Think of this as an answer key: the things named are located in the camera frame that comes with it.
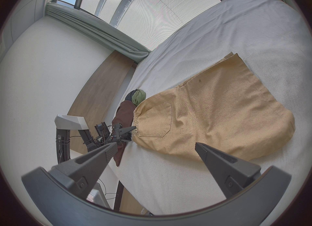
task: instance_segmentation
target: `green fabric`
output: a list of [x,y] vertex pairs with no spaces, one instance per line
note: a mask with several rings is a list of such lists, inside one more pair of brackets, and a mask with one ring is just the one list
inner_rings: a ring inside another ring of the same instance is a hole
[[66,7],[54,2],[46,5],[46,15],[52,16],[99,40],[108,47],[122,53],[136,63],[142,61],[151,52],[125,33],[102,21],[96,16],[81,10]]
[[139,89],[132,96],[132,103],[138,106],[143,100],[145,100],[145,98],[146,93],[143,90]]

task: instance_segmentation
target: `brown cloth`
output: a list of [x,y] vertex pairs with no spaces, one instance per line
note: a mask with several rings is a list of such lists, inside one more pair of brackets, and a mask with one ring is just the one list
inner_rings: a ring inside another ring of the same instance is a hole
[[[114,126],[117,123],[122,124],[122,127],[131,127],[133,121],[133,111],[136,106],[130,100],[123,101],[117,109],[116,116],[112,121],[112,125]],[[122,154],[124,149],[126,148],[126,142],[122,143],[122,146],[118,145],[118,151],[114,156],[114,160],[116,162],[116,166],[119,166]]]
[[292,112],[232,52],[144,100],[133,125],[138,145],[195,161],[201,161],[196,142],[248,161],[280,149],[295,131]]

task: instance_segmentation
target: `bed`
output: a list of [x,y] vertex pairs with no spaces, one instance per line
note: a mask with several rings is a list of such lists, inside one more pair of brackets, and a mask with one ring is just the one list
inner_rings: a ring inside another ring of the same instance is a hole
[[[225,0],[193,18],[140,62],[121,101],[136,88],[147,98],[173,88],[229,52],[238,53],[295,118],[296,131],[286,146],[251,161],[261,172],[275,165],[292,175],[284,196],[262,223],[269,225],[293,200],[312,166],[311,45],[301,16],[280,0]],[[134,142],[128,143],[119,167],[114,161],[109,165],[155,215],[197,210],[225,199],[203,163]]]

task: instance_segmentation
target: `wooden floor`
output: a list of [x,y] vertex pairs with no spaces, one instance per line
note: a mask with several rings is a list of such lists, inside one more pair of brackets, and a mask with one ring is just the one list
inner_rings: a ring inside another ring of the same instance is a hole
[[[123,54],[112,52],[83,86],[68,115],[84,117],[91,135],[96,136],[94,126],[104,121],[111,102],[133,64],[134,61]],[[71,136],[79,136],[79,132],[71,130]],[[80,154],[88,152],[80,137],[71,138],[70,148]],[[124,188],[120,211],[142,214],[147,210]]]

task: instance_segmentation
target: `maroon garment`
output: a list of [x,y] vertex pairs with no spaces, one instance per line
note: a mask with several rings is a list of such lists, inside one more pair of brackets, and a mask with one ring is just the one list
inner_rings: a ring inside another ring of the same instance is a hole
[[[133,121],[133,111],[135,110],[136,106],[130,100],[123,101],[119,108],[117,109],[116,116],[112,121],[112,126],[117,123],[122,124],[122,127],[131,127]],[[118,151],[114,156],[114,160],[116,162],[116,166],[119,166],[121,157],[123,154],[124,149],[126,148],[127,142],[122,142],[122,146],[118,145]]]

